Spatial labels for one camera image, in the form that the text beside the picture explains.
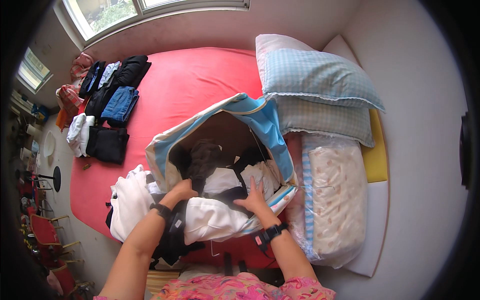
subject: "hand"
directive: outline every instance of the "hand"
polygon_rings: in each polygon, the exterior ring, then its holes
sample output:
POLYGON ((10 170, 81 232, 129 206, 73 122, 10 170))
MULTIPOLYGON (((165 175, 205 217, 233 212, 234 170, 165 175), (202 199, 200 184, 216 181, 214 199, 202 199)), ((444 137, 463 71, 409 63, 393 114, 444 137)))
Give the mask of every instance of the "hand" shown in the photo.
POLYGON ((250 177, 250 194, 248 195, 247 199, 237 199, 234 200, 233 203, 245 207, 248 211, 251 211, 257 216, 268 213, 269 211, 273 213, 265 202, 263 181, 260 182, 257 188, 255 178, 253 178, 253 176, 250 177))
POLYGON ((173 187, 173 189, 169 193, 174 194, 179 199, 179 201, 187 200, 192 197, 198 196, 197 191, 192 190, 191 179, 185 179, 180 181, 173 187))

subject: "yellow cushion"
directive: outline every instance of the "yellow cushion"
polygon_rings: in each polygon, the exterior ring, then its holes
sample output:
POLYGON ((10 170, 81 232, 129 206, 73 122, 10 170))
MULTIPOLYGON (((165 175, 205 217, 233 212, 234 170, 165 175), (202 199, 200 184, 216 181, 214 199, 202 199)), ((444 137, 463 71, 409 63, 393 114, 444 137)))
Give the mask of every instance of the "yellow cushion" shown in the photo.
POLYGON ((388 180, 388 157, 382 124, 380 122, 380 112, 376 109, 370 109, 370 125, 372 126, 375 147, 367 148, 360 145, 363 164, 367 172, 367 181, 385 181, 388 180))

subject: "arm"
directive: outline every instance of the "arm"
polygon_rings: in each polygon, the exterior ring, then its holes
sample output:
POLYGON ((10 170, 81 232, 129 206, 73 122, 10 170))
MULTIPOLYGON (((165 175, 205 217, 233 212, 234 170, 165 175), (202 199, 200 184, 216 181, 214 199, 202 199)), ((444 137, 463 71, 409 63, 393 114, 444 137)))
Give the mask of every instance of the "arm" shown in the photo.
MULTIPOLYGON (((264 228, 269 228, 275 224, 280 225, 280 220, 265 202, 263 182, 257 189, 252 176, 250 186, 250 194, 247 199, 235 200, 234 203, 256 214, 264 228)), ((281 235, 273 238, 270 245, 285 281, 297 276, 317 279, 312 265, 287 230, 283 230, 281 235)))
MULTIPOLYGON (((192 181, 183 180, 165 195, 160 204, 171 210, 179 201, 197 195, 192 190, 192 181)), ((144 298, 150 258, 164 228, 165 219, 158 215, 156 208, 138 222, 123 243, 99 296, 117 300, 144 298)))

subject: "person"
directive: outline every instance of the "person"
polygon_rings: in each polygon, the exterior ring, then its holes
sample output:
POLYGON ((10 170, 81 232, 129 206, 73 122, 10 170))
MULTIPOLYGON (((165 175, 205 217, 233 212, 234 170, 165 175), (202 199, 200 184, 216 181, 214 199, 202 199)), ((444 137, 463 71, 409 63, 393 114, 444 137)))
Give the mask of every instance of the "person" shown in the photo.
MULTIPOLYGON (((251 177, 251 191, 245 200, 234 203, 253 212, 264 228, 280 225, 280 220, 266 204, 263 183, 257 188, 251 177)), ((198 196, 192 181, 180 181, 160 201, 170 210, 181 200, 198 196)), ((107 281, 96 300, 143 299, 150 257, 163 234, 165 220, 153 208, 135 226, 113 263, 107 281)), ((191 279, 171 280, 152 299, 326 299, 335 292, 317 280, 312 265, 287 230, 274 237, 270 245, 283 273, 285 283, 279 288, 264 283, 247 272, 237 276, 203 275, 191 279)))

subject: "window frame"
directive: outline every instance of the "window frame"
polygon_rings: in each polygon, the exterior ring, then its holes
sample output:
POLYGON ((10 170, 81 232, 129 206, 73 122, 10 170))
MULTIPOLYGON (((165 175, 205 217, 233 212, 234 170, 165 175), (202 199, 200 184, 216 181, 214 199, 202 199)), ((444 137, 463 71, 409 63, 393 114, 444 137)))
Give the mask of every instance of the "window frame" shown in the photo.
POLYGON ((53 73, 52 71, 50 71, 49 68, 47 68, 48 70, 48 73, 43 75, 41 72, 38 71, 38 69, 31 63, 31 61, 27 58, 27 54, 31 52, 32 55, 35 56, 35 58, 45 67, 45 64, 42 63, 42 61, 35 55, 35 53, 33 53, 33 51, 30 49, 30 47, 27 47, 27 50, 25 51, 25 54, 24 54, 24 58, 22 59, 21 63, 20 63, 20 66, 18 67, 18 70, 17 70, 17 79, 18 81, 20 81, 30 92, 32 92, 33 94, 36 94, 44 85, 45 83, 50 79, 52 78, 53 76, 53 73), (25 68, 28 69, 30 72, 33 73, 33 75, 40 81, 40 83, 38 84, 37 87, 33 87, 29 81, 27 79, 24 78, 24 74, 22 72, 20 72, 21 68, 22 68, 22 64, 25 65, 25 68))
POLYGON ((106 36, 135 26, 139 23, 149 21, 152 18, 160 18, 184 12, 204 11, 206 9, 248 11, 251 0, 171 0, 169 3, 151 7, 146 7, 144 0, 131 0, 137 12, 136 16, 122 20, 103 31, 94 34, 90 38, 86 38, 89 34, 82 32, 85 30, 85 24, 81 25, 80 23, 82 22, 79 22, 76 18, 72 17, 74 13, 69 9, 68 5, 65 5, 66 1, 72 0, 61 0, 57 2, 57 8, 67 22, 67 24, 62 23, 62 25, 64 27, 67 25, 68 28, 65 29, 73 32, 74 36, 77 38, 77 42, 83 46, 83 49, 86 49, 106 36))

